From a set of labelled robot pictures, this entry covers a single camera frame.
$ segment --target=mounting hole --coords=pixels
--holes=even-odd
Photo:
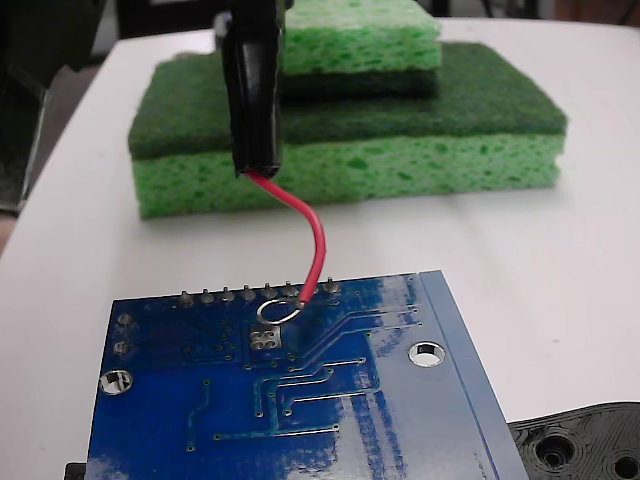
[[[569,440],[552,435],[536,447],[536,455],[549,468],[559,468],[573,459],[575,450]]]
[[[437,367],[444,357],[444,348],[433,342],[416,343],[409,349],[409,359],[419,367]]]
[[[107,395],[120,395],[133,385],[133,376],[126,370],[111,370],[100,377],[98,388]]]
[[[635,458],[622,457],[616,462],[614,471],[620,478],[638,478],[638,474],[640,473],[640,465]]]

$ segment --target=blue circuit board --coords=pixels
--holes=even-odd
[[[320,287],[114,302],[86,478],[526,478],[440,273]]]

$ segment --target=red wire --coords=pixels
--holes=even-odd
[[[311,264],[311,270],[307,275],[307,280],[304,283],[302,292],[300,293],[300,302],[307,303],[311,301],[313,292],[318,284],[320,278],[320,272],[322,272],[322,266],[324,265],[324,257],[327,254],[326,240],[324,237],[324,228],[322,228],[322,222],[318,214],[309,205],[304,203],[297,197],[294,197],[289,192],[281,189],[275,183],[269,179],[263,177],[255,170],[247,172],[249,177],[256,185],[276,197],[286,205],[295,208],[298,212],[306,217],[313,230],[313,238],[316,241],[316,253],[313,257],[313,263]]]

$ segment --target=stacked sponges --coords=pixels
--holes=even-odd
[[[413,0],[297,0],[276,182],[312,203],[553,185],[563,113],[488,47],[438,32]],[[158,66],[129,146],[143,217],[277,205],[235,178],[218,54]]]

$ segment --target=white surface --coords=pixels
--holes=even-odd
[[[324,275],[442,269],[508,421],[640,401],[640,32],[445,21],[531,75],[571,117],[554,190],[320,208]],[[127,132],[154,65],[211,33],[119,43],[0,261],[0,477],[84,461],[115,298],[302,281],[311,234],[288,210],[142,223]]]

